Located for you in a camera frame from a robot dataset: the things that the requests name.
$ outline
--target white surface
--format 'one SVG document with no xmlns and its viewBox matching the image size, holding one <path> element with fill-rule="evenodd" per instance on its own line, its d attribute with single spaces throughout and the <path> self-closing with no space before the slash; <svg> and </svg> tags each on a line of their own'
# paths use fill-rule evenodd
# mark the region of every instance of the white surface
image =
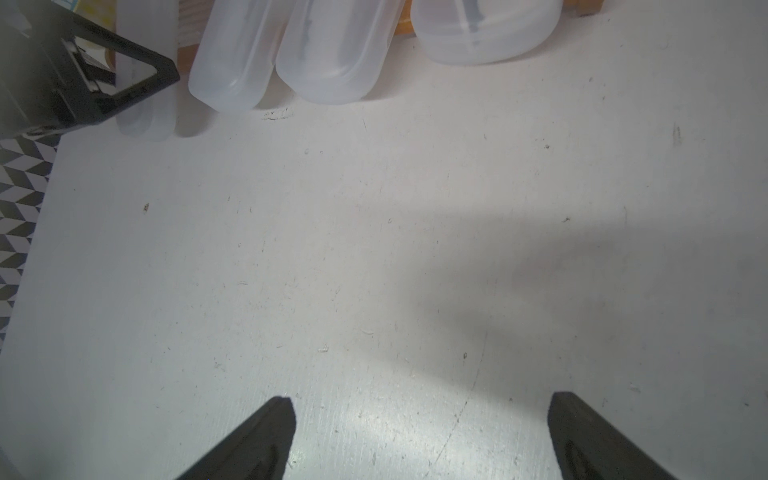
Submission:
<svg viewBox="0 0 768 480">
<path fill-rule="evenodd" d="M 218 0 L 189 78 L 190 93 L 214 110 L 245 113 L 261 101 L 293 0 Z"/>
<path fill-rule="evenodd" d="M 524 54 L 558 24 L 563 0 L 413 0 L 424 52 L 447 65 L 479 65 Z"/>
<path fill-rule="evenodd" d="M 381 73 L 405 0 L 296 0 L 277 73 L 306 100 L 345 104 Z"/>
<path fill-rule="evenodd" d="M 118 0 L 117 34 L 165 55 L 177 57 L 178 0 Z M 115 84 L 118 90 L 149 78 L 155 70 L 124 55 L 115 55 Z M 176 86 L 164 88 L 117 116 L 120 131 L 142 140 L 162 141 L 176 126 Z"/>
<path fill-rule="evenodd" d="M 479 68 L 398 39 L 375 100 L 65 136 L 0 448 L 172 479 L 289 395 L 287 478 L 554 479 L 569 389 L 680 479 L 761 478 L 763 5 L 608 2 Z"/>
</svg>

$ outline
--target black metal frame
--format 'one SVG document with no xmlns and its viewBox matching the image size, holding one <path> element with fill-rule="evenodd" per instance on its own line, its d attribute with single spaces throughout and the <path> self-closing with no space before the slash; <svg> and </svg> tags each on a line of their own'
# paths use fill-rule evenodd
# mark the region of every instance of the black metal frame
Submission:
<svg viewBox="0 0 768 480">
<path fill-rule="evenodd" d="M 563 480 L 674 480 L 572 392 L 552 396 L 547 424 Z"/>
<path fill-rule="evenodd" d="M 177 480 L 279 480 L 295 432 L 290 399 L 273 397 Z"/>
<path fill-rule="evenodd" d="M 51 0 L 21 0 L 18 10 L 31 25 L 29 30 L 22 32 L 0 22 L 0 137 L 64 133 L 99 124 L 179 81 L 176 65 L 168 57 Z M 149 64 L 155 73 L 106 94 L 97 82 L 114 77 L 85 61 L 75 37 Z"/>
</svg>

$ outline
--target patterned fabric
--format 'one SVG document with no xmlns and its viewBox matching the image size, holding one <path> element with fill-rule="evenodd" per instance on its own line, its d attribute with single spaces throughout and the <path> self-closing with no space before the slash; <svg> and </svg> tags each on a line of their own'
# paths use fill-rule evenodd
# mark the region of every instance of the patterned fabric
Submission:
<svg viewBox="0 0 768 480">
<path fill-rule="evenodd" d="M 0 350 L 40 214 L 59 136 L 0 140 Z"/>
</svg>

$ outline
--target dirt speck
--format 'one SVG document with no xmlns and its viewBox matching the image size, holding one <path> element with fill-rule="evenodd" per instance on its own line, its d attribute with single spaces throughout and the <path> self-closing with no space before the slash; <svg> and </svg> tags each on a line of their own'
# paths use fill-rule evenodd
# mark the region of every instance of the dirt speck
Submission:
<svg viewBox="0 0 768 480">
<path fill-rule="evenodd" d="M 680 134 L 680 125 L 677 123 L 672 125 L 672 145 L 679 147 L 683 144 L 683 135 Z"/>
<path fill-rule="evenodd" d="M 263 117 L 262 120 L 286 120 L 287 118 L 291 118 L 293 116 L 293 112 L 288 110 L 288 107 L 285 107 L 284 109 L 278 109 L 278 110 L 272 110 L 268 111 Z"/>
</svg>

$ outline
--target plastic jug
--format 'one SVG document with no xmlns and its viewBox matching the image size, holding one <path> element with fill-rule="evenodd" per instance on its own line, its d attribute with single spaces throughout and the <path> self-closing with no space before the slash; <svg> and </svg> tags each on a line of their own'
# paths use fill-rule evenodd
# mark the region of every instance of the plastic jug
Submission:
<svg viewBox="0 0 768 480">
<path fill-rule="evenodd" d="M 216 0 L 190 72 L 190 93 L 223 113 L 264 96 L 294 0 Z"/>
<path fill-rule="evenodd" d="M 541 44 L 558 24 L 563 0 L 413 0 L 413 31 L 438 63 L 505 60 Z"/>
<path fill-rule="evenodd" d="M 174 62 L 179 25 L 178 0 L 118 0 L 117 34 L 154 50 Z M 115 58 L 115 86 L 133 85 L 154 68 L 133 58 Z M 120 131 L 132 137 L 162 141 L 176 128 L 176 85 L 165 88 L 118 114 Z"/>
<path fill-rule="evenodd" d="M 297 0 L 277 74 L 301 97 L 345 104 L 376 83 L 404 0 Z"/>
</svg>

